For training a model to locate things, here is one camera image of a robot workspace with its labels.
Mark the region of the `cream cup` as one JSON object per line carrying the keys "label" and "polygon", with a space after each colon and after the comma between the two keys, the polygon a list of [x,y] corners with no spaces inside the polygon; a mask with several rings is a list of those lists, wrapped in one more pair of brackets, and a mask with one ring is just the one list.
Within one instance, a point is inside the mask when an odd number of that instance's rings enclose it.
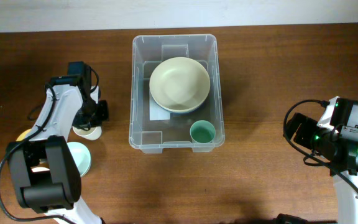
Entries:
{"label": "cream cup", "polygon": [[83,130],[73,127],[73,131],[76,135],[90,141],[95,141],[99,139],[102,135],[102,128],[100,126],[90,128],[89,130]]}

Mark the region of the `light green bowl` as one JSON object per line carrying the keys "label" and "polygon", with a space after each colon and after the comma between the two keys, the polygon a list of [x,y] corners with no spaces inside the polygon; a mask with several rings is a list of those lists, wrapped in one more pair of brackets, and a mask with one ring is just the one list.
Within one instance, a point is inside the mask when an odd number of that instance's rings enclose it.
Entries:
{"label": "light green bowl", "polygon": [[83,177],[91,168],[91,154],[89,149],[80,142],[68,142],[68,148],[75,161],[80,176]]}

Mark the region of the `yellow bowl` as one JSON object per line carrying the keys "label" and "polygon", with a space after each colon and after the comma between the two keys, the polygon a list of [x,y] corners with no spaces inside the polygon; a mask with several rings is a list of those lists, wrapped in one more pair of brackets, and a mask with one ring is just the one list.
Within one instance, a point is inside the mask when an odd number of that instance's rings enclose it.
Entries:
{"label": "yellow bowl", "polygon": [[27,136],[27,134],[29,134],[30,132],[31,132],[31,129],[25,130],[17,137],[16,141],[22,141]]}

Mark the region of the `beige bowl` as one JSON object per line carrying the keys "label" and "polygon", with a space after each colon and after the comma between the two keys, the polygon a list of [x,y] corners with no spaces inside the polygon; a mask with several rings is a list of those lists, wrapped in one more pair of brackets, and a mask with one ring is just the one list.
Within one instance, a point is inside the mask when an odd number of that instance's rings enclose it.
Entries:
{"label": "beige bowl", "polygon": [[207,70],[194,59],[174,57],[152,72],[149,91],[153,99],[170,110],[194,108],[207,99],[211,81]]}

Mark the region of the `green cup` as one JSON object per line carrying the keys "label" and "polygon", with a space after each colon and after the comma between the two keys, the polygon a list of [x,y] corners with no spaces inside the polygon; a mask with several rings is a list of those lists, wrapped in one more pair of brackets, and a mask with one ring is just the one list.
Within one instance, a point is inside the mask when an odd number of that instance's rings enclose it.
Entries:
{"label": "green cup", "polygon": [[209,121],[199,120],[191,125],[190,136],[193,142],[211,143],[216,136],[216,129]]}

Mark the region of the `dark blue plate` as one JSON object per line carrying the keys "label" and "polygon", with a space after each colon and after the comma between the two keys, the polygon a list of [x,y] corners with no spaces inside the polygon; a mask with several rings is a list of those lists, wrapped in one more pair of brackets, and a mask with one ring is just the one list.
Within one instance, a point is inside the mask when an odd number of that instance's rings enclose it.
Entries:
{"label": "dark blue plate", "polygon": [[194,108],[190,108],[190,109],[186,109],[186,110],[170,110],[170,109],[167,109],[166,107],[158,104],[155,100],[153,100],[153,102],[158,106],[160,107],[161,109],[165,110],[165,111],[168,111],[169,113],[175,113],[175,114],[187,114],[187,113],[192,113],[196,110],[198,110],[199,108],[201,108],[203,105],[204,105],[204,102]]}

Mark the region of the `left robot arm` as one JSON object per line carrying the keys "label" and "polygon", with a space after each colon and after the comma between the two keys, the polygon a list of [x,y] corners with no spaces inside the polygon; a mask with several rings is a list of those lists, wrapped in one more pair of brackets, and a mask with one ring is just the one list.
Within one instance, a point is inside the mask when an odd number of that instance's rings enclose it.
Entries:
{"label": "left robot arm", "polygon": [[0,178],[7,164],[18,204],[37,213],[32,221],[104,221],[81,197],[80,172],[67,143],[72,128],[89,131],[109,119],[108,104],[91,81],[96,75],[88,64],[70,62],[67,75],[45,84],[45,103],[30,132],[7,145]]}

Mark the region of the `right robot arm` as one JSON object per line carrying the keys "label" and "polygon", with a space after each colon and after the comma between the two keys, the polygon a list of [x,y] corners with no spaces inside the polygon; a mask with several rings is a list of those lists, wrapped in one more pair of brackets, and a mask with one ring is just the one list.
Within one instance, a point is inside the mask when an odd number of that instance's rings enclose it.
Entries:
{"label": "right robot arm", "polygon": [[294,113],[283,120],[283,137],[303,154],[307,166],[326,167],[334,179],[338,223],[358,223],[358,101],[336,96],[316,100],[324,108],[319,120]]}

